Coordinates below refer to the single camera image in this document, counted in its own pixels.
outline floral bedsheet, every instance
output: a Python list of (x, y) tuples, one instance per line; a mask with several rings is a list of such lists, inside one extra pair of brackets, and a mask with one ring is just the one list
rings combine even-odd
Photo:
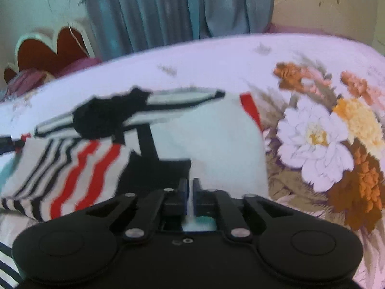
[[(296, 57), (272, 71), (280, 91), (291, 92), (289, 103), (280, 91), (250, 85), (264, 127), (269, 195), (354, 231), (364, 248), (355, 280), (383, 288), (385, 92), (349, 70), (332, 75), (321, 62)], [(368, 73), (385, 80), (373, 67)], [(348, 93), (337, 94), (336, 85)]]

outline black fabric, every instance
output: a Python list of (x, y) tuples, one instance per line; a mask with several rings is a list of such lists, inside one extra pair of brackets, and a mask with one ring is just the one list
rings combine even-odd
[(118, 127), (116, 128), (115, 134), (112, 136), (112, 142), (118, 143), (120, 145), (125, 145), (126, 142), (124, 141), (124, 128), (123, 123), (120, 123)]
[(145, 158), (158, 159), (150, 124), (140, 125), (136, 131), (142, 156)]
[(202, 100), (197, 100), (193, 102), (185, 102), (185, 103), (174, 103), (174, 104), (150, 104), (146, 105), (143, 111), (172, 111), (172, 110), (180, 110), (180, 109), (188, 109), (190, 107), (196, 107), (202, 103), (209, 102), (212, 100), (220, 99), (225, 97), (225, 93), (223, 91), (217, 91), (215, 95), (209, 98), (205, 98)]
[(134, 88), (128, 95), (93, 98), (74, 111), (74, 129), (84, 139), (111, 137), (121, 124), (146, 106), (150, 92)]
[(189, 178), (191, 161), (160, 161), (144, 158), (132, 151), (130, 160), (120, 175), (116, 195), (132, 192), (143, 198), (151, 191), (176, 189), (181, 179)]

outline blue curtain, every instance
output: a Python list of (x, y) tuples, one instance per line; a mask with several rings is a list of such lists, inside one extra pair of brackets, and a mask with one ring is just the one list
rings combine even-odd
[(177, 42), (260, 33), (274, 0), (87, 0), (102, 58)]

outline red fabric edge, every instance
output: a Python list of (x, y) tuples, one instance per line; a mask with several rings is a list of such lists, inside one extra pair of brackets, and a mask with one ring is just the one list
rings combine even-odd
[(251, 96), (250, 92), (242, 93), (240, 96), (241, 104), (243, 109), (249, 116), (253, 119), (253, 121), (257, 124), (261, 132), (263, 132), (261, 117), (259, 116), (259, 112), (257, 106), (254, 103), (254, 99)]

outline bed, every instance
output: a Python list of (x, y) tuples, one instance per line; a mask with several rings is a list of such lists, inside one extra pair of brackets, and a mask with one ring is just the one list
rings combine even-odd
[[(123, 94), (135, 85), (249, 92), (261, 120), (268, 198), (354, 231), (364, 248), (355, 281), (367, 289), (385, 286), (383, 56), (355, 41), (300, 34), (155, 49), (47, 84), (28, 105), (18, 100), (1, 105), (0, 134), (34, 135), (39, 123), (71, 112), (94, 95)], [(14, 154), (1, 157), (0, 164), (7, 186)], [(264, 194), (255, 182), (253, 193)], [(35, 223), (7, 213), (0, 221), (0, 242), (11, 247), (16, 235)]]

